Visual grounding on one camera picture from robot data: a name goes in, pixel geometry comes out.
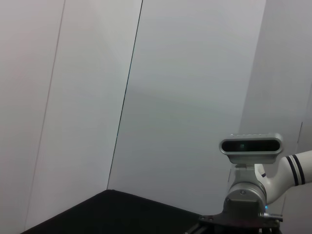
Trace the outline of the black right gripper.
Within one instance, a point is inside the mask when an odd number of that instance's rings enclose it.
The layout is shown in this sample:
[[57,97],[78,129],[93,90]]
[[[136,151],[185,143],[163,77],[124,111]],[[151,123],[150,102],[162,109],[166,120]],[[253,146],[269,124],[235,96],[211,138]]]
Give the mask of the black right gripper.
[[199,234],[280,234],[280,214],[260,213],[256,215],[233,215],[222,212],[202,216],[199,219]]

